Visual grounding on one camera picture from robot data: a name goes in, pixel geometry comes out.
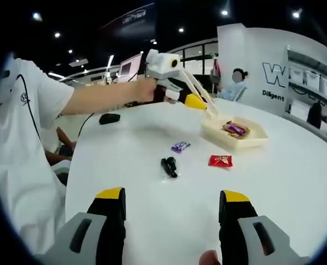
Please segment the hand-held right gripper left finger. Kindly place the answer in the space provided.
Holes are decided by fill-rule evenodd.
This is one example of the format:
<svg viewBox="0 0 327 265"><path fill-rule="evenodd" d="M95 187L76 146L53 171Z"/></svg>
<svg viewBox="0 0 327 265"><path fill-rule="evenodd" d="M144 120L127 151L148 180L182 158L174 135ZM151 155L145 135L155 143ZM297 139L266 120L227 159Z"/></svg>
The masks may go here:
<svg viewBox="0 0 327 265"><path fill-rule="evenodd" d="M46 253L46 264L122 264L125 220L125 189L103 190L87 212L64 224Z"/></svg>

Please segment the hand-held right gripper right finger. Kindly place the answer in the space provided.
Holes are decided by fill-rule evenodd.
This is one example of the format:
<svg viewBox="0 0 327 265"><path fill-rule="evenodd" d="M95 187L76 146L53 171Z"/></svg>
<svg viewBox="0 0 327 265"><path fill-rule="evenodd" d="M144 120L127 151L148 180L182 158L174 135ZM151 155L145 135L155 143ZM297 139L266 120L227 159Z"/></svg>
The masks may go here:
<svg viewBox="0 0 327 265"><path fill-rule="evenodd" d="M245 195L222 190L219 198L222 264L309 264L290 246L289 236L258 215Z"/></svg>

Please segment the person's left hand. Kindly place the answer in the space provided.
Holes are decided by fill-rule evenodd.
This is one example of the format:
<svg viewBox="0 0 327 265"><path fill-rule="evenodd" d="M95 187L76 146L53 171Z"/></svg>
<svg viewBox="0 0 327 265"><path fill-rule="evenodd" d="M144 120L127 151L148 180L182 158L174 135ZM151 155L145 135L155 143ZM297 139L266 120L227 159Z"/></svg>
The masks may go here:
<svg viewBox="0 0 327 265"><path fill-rule="evenodd" d="M137 80L134 100L144 103L176 103L166 96L166 87L157 84L157 80L151 77Z"/></svg>

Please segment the person's right hand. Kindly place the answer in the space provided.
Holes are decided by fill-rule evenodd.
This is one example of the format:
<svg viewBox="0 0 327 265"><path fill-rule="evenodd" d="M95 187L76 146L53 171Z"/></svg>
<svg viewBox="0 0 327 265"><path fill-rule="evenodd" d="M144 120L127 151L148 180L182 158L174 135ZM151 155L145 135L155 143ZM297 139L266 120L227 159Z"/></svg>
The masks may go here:
<svg viewBox="0 0 327 265"><path fill-rule="evenodd" d="M199 258L199 265L220 265L216 250L207 250Z"/></svg>

